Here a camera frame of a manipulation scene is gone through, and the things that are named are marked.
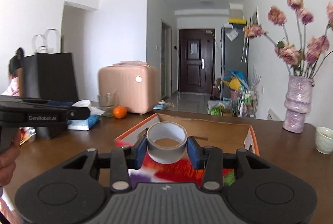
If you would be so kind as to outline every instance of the orange fruit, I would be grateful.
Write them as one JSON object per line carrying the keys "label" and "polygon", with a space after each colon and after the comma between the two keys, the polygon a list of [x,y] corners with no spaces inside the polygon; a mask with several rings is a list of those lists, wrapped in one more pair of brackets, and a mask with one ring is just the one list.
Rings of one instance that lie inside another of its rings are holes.
{"label": "orange fruit", "polygon": [[115,107],[112,113],[116,119],[122,119],[126,117],[127,109],[125,107]]}

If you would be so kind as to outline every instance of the pink vase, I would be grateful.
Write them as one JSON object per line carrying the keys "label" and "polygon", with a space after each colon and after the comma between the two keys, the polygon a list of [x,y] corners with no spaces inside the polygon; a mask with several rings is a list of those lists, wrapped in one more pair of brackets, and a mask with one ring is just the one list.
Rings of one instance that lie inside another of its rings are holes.
{"label": "pink vase", "polygon": [[288,91],[284,106],[287,108],[283,128],[301,133],[304,129],[305,114],[310,112],[312,82],[302,76],[289,76]]}

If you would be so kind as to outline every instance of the finger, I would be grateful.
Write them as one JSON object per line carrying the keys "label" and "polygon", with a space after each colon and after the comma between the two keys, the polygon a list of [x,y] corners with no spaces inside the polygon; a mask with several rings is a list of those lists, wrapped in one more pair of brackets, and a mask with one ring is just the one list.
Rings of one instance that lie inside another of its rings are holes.
{"label": "finger", "polygon": [[15,162],[12,162],[8,167],[0,169],[0,185],[5,186],[10,183],[16,168]]}
{"label": "finger", "polygon": [[9,149],[0,154],[0,169],[8,167],[20,155],[20,148],[10,146]]}
{"label": "finger", "polygon": [[20,146],[20,141],[21,141],[21,131],[19,130],[13,138],[12,145],[16,146],[16,147],[19,147]]}

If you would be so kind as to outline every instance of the brown tabletop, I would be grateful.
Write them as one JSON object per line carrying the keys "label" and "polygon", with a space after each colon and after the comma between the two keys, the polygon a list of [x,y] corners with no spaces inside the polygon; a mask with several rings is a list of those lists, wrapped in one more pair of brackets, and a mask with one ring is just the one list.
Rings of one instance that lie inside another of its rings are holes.
{"label": "brown tabletop", "polygon": [[[253,126],[260,156],[311,184],[318,194],[318,206],[311,224],[332,224],[333,213],[333,158],[315,149],[315,128],[306,124],[302,134],[292,134],[282,129],[282,122],[234,117],[211,116],[197,113],[163,111],[161,113],[250,124]],[[109,152],[114,139],[153,112],[144,115],[129,114],[117,120],[103,118],[90,131],[65,131],[52,140],[37,139],[21,146],[16,171],[11,183],[5,187],[12,201],[17,189],[26,181],[54,167],[88,148]],[[107,184],[107,171],[101,172],[100,182]]]}

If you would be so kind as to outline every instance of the brown door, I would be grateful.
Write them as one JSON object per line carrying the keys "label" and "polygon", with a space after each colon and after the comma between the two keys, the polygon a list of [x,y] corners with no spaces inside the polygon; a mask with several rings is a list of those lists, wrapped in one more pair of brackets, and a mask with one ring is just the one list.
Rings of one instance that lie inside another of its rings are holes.
{"label": "brown door", "polygon": [[181,92],[211,94],[215,45],[212,34],[206,32],[203,29],[179,30]]}

